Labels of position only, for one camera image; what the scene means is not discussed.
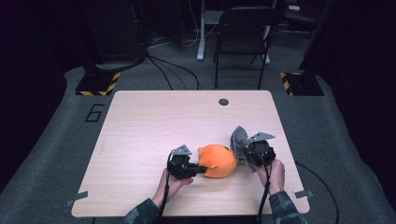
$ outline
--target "orange object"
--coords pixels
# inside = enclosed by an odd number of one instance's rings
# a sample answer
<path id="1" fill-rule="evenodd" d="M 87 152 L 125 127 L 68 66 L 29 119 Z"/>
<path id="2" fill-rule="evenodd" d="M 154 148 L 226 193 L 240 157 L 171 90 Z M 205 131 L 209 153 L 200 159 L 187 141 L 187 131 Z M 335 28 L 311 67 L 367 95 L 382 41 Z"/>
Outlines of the orange object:
<path id="1" fill-rule="evenodd" d="M 204 176 L 212 178 L 230 175 L 237 164 L 233 151 L 218 144 L 199 147 L 198 158 L 199 164 L 207 167 Z"/>

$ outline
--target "human hand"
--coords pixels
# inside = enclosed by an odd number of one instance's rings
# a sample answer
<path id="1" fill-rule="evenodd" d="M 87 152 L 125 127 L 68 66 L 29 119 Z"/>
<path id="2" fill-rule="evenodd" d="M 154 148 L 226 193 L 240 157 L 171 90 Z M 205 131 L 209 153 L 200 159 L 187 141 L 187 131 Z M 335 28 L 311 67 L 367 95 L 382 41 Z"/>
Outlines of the human hand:
<path id="1" fill-rule="evenodd" d="M 265 186 L 267 183 L 267 173 L 265 173 L 265 168 L 262 166 L 256 166 L 252 164 L 259 175 L 262 185 Z M 269 194 L 273 195 L 284 189 L 285 186 L 285 165 L 277 159 L 274 159 L 271 165 L 267 166 L 268 173 L 270 174 L 270 188 Z"/>
<path id="2" fill-rule="evenodd" d="M 163 203 L 163 195 L 165 193 L 165 185 L 166 185 L 166 174 L 167 170 L 166 168 L 163 169 L 163 175 L 161 176 L 160 184 L 158 185 L 157 191 L 155 192 L 154 196 L 152 197 L 152 201 L 157 205 L 158 208 L 161 207 L 161 204 Z M 180 190 L 181 187 L 185 185 L 189 185 L 193 182 L 192 178 L 188 179 L 176 179 L 174 176 L 170 175 L 169 176 L 169 191 L 168 191 L 168 197 L 167 197 L 167 202 L 171 200 L 171 198 Z"/>

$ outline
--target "desk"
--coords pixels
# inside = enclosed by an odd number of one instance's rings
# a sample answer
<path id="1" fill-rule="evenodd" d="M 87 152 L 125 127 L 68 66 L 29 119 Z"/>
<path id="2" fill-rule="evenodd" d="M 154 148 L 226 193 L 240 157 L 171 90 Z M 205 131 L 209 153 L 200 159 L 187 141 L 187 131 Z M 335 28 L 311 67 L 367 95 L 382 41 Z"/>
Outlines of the desk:
<path id="1" fill-rule="evenodd" d="M 220 105 L 222 98 L 229 104 Z M 88 191 L 88 197 L 75 201 L 73 216 L 125 216 L 153 196 L 172 149 L 186 144 L 190 162 L 198 162 L 198 147 L 228 147 L 238 125 L 250 136 L 276 136 L 268 142 L 285 163 L 285 191 L 306 213 L 307 199 L 291 196 L 303 186 L 269 91 L 118 91 L 78 191 Z M 225 178 L 197 175 L 166 205 L 163 215 L 254 216 L 262 193 L 257 174 L 238 164 Z M 268 202 L 263 212 L 271 213 Z"/>
<path id="2" fill-rule="evenodd" d="M 275 8 L 276 1 L 277 0 L 273 1 L 271 7 Z M 198 61 L 202 61 L 205 55 L 205 25 L 218 24 L 222 12 L 223 11 L 220 10 L 205 10 L 205 0 L 201 0 L 201 37 L 199 41 L 198 54 L 197 54 Z M 269 31 L 270 28 L 266 27 L 263 36 L 267 36 Z M 269 64 L 269 63 L 270 63 L 270 57 L 269 55 L 267 55 L 265 64 Z"/>

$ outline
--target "yellow and black hazard tape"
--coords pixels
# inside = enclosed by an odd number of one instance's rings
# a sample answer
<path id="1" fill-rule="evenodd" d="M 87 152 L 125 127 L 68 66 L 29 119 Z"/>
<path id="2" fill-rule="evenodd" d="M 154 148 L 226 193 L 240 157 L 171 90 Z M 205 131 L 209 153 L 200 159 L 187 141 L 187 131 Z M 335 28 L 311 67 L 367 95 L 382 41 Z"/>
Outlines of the yellow and black hazard tape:
<path id="1" fill-rule="evenodd" d="M 285 88 L 286 94 L 287 95 L 293 95 L 293 92 L 291 91 L 291 87 L 290 87 L 290 84 L 288 82 L 286 74 L 288 74 L 288 75 L 300 75 L 301 73 L 280 73 L 280 77 L 282 78 L 283 87 Z"/>
<path id="2" fill-rule="evenodd" d="M 76 95 L 109 95 L 113 92 L 114 88 L 116 87 L 117 81 L 119 80 L 120 73 L 114 75 L 113 79 L 111 80 L 110 85 L 108 86 L 106 91 L 76 91 Z"/>

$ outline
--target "dark background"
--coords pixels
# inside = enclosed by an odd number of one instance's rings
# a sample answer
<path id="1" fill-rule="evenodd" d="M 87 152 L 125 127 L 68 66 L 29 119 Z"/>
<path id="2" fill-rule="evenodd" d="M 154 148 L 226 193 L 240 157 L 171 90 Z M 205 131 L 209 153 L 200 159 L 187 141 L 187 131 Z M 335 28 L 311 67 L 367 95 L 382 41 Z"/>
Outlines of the dark background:
<path id="1" fill-rule="evenodd" d="M 111 44 L 101 47 L 95 32 L 106 27 L 100 26 L 102 18 L 95 21 L 94 12 L 98 11 L 95 6 L 104 2 L 1 2 L 0 74 L 4 87 L 1 96 L 1 189 L 33 148 L 61 102 L 66 71 L 81 66 L 81 60 L 102 63 L 106 59 L 128 61 L 142 57 L 144 47 L 141 48 L 140 35 L 144 33 L 135 29 L 134 21 L 127 21 L 134 29 L 112 27 L 132 37 L 127 43 L 128 36 L 120 35 L 118 40 L 129 47 L 104 48 Z M 119 14 L 125 20 L 133 20 L 132 2 L 141 3 L 125 0 L 122 3 L 129 7 L 120 7 L 120 12 L 108 15 Z M 175 1 L 177 4 L 168 5 L 173 10 L 180 6 L 177 16 L 173 14 L 175 20 L 169 21 L 174 26 L 170 30 L 194 29 L 190 14 L 186 13 L 190 10 L 186 2 Z M 191 4 L 199 19 L 200 1 L 191 1 Z M 211 4 L 208 7 L 221 6 L 220 1 Z M 332 87 L 350 137 L 362 159 L 375 171 L 393 207 L 396 206 L 394 8 L 396 3 L 384 0 L 327 1 L 314 41 L 302 63 L 303 69 L 314 71 Z M 143 27 L 155 28 L 156 19 L 148 12 L 142 13 L 140 16 L 147 22 Z M 91 22 L 99 22 L 99 26 L 93 30 Z M 110 22 L 120 26 L 127 24 Z"/>

